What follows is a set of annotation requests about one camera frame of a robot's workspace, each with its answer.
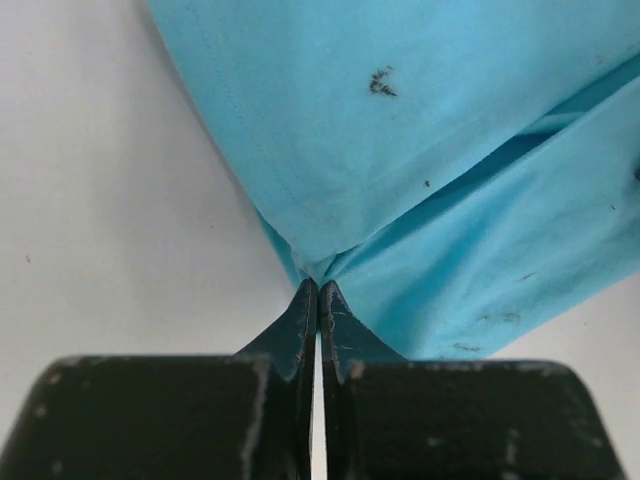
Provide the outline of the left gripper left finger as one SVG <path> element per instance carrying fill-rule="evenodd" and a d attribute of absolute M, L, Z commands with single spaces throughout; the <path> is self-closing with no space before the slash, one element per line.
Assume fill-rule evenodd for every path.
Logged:
<path fill-rule="evenodd" d="M 307 479 L 318 288 L 233 355 L 68 356 L 34 382 L 5 479 Z"/>

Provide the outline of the turquoise t-shirt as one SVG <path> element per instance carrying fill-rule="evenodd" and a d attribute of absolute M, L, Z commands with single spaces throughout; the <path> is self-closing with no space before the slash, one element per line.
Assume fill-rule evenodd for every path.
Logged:
<path fill-rule="evenodd" d="M 493 354 L 639 268 L 635 1 L 153 1 L 291 278 Z"/>

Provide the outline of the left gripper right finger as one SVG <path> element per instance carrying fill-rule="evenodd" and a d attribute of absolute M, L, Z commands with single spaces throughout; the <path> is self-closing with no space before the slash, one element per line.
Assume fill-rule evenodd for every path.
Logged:
<path fill-rule="evenodd" d="M 621 479 L 592 396 L 548 361 L 416 361 L 319 293 L 331 479 Z"/>

